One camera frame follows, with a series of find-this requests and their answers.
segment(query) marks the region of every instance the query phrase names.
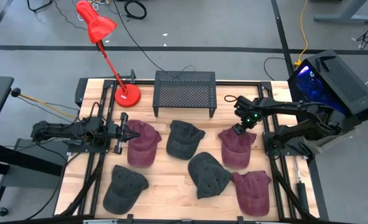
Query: wooden table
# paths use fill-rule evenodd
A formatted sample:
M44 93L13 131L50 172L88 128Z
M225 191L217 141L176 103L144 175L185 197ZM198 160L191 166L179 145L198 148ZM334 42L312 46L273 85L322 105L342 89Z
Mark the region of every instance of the wooden table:
M90 114L91 105L101 98L103 80L89 79L87 89L85 91L80 118L87 117ZM274 99L278 101L291 101L290 91L287 82L272 82L272 91ZM161 219L161 220L236 220L237 216L243 216L244 220L278 220L278 211L276 208L276 200L272 182L269 184L270 193L270 212L264 217L251 217L240 211L235 186L232 182L228 184L221 195L211 198L196 198L196 187L191 180L187 165L188 161L182 161L171 157L166 153L166 143L170 133L169 124L174 119L180 119L194 124L196 127L204 130L206 135L199 144L196 153L209 152L221 164L221 141L217 135L223 130L230 128L233 124L238 123L239 117L234 115L234 103L224 101L225 95L243 95L252 100L258 97L258 90L255 86L217 86L217 110L213 118L209 118L207 109L187 109L187 108L160 108L159 117L155 118L152 109L153 102L153 86L138 85L141 90L141 101L132 108L121 108L117 104L113 108L113 119L115 123L120 123L120 113L125 111L129 115L129 119L140 119L151 124L162 136L162 141L158 144L158 150L154 164L148 168L135 168L127 163L127 144L123 145L123 153L117 155L112 153L116 141L112 141L110 152L105 157L103 173L98 196L96 218L126 218L127 214L114 215L107 212L102 205L105 192L111 181L111 171L115 164L127 167L131 170L143 174L148 182L149 189L143 191L134 207L128 212L134 215L134 219ZM273 130L273 123L269 118L270 129ZM296 118L290 115L279 114L279 124L296 125ZM265 155L263 148L262 132L263 123L257 124L252 130L248 130L257 134L256 141L252 145L250 164L246 169L233 170L227 168L231 172L238 171L245 174L248 171L265 170L271 177L271 169L268 157ZM78 191L81 189L84 180L85 168L87 166L88 154L79 155L72 161L65 172L65 176L60 189L55 214L59 214L67 208L69 203L74 199ZM286 158L288 173L290 177L291 187L296 193L296 167L295 158L293 156ZM302 181L306 185L309 209L311 214L318 217L318 208L314 196L311 178L306 161L302 157L298 157L299 167L301 169ZM285 211L285 217L290 217L287 197L283 189L280 187L282 202ZM85 213L89 213L91 195L93 190L90 189L87 195Z

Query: lamp base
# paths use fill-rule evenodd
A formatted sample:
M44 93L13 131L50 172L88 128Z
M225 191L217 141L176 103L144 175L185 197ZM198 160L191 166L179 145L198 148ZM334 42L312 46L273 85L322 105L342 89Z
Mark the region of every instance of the lamp base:
M127 94L120 87L116 90L115 100L122 107L135 106L141 99L141 92L136 85L126 84Z

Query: chair wheel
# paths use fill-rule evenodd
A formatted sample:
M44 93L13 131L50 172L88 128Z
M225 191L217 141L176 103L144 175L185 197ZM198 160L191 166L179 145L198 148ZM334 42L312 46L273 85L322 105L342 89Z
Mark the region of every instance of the chair wheel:
M4 208L4 207L0 207L0 216L4 217L8 215L8 209Z

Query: gray floor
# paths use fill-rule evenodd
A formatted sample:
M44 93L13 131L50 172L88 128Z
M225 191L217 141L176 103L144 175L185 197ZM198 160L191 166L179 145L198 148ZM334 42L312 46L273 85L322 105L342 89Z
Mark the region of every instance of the gray floor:
M69 0L56 0L62 12L77 26L84 26ZM6 0L0 0L0 12ZM47 0L31 0L33 7ZM304 1L278 0L289 48L302 49L300 13ZM310 1L304 14L304 28L310 49L357 50L358 38L367 25L316 23L314 13L341 12L349 1ZM142 46L162 47L256 47L281 48L270 1L264 0L149 0L143 1L148 16L143 21L127 20L132 36ZM99 13L119 26L106 39L109 46L134 46L118 16L106 6ZM368 1L359 11L368 14ZM91 45L84 30L67 24L55 5L33 14L26 0L14 0L0 23L0 45ZM133 68L139 78L153 78L156 68L141 52L108 52L121 74ZM194 65L197 70L215 71L218 79L267 80L263 61L281 54L241 52L148 52L165 70ZM297 55L291 55L292 61ZM368 55L342 55L343 60L365 82ZM281 60L268 61L267 70L276 80L288 73ZM0 75L15 78L13 87L44 101L75 106L74 91L80 77L112 75L96 51L0 50ZM63 122L25 102L9 98L0 114L0 144L13 145L17 138L29 138L32 125L40 120ZM329 218L332 221L368 223L368 122L359 126L334 149L317 156ZM1 221L32 215L52 193L51 189L9 188L1 205L10 214ZM55 200L38 217L49 217Z

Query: yellow cable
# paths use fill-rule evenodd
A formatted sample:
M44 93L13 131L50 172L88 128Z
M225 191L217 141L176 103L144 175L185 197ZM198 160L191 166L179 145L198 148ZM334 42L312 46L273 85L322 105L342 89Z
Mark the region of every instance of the yellow cable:
M306 0L306 2L304 3L304 7L303 7L303 10L301 11L301 15L300 15L300 27L301 27L301 32L303 33L303 39L304 39L304 42L306 43L306 47L304 48L304 50L298 56L297 62L295 62L295 66L297 66L297 67L299 67L301 65L301 58L302 58L304 52L306 52L306 50L308 49L308 42L307 42L306 34L304 33L304 28L303 28L303 14L304 14L304 11L306 9L307 2L308 2L308 0Z
M63 112L63 111L60 111L60 110L58 110L57 108L54 108L53 106L48 105L48 104L47 104L47 103L45 103L44 101L41 101L41 100L35 99L35 98L31 97L31 96L27 96L27 95L22 94L22 93L20 94L20 96L22 96L23 98L26 98L26 99L28 99L28 100L31 100L31 101L37 102L37 103L41 103L42 105L47 106L47 107L49 107L49 108L53 109L54 111L56 111L56 112L58 112L58 113L60 113L60 114L63 114L63 115L65 115L65 116L68 116L69 118L76 118L76 116L73 116L73 115L67 114L67 113L65 113L65 112Z

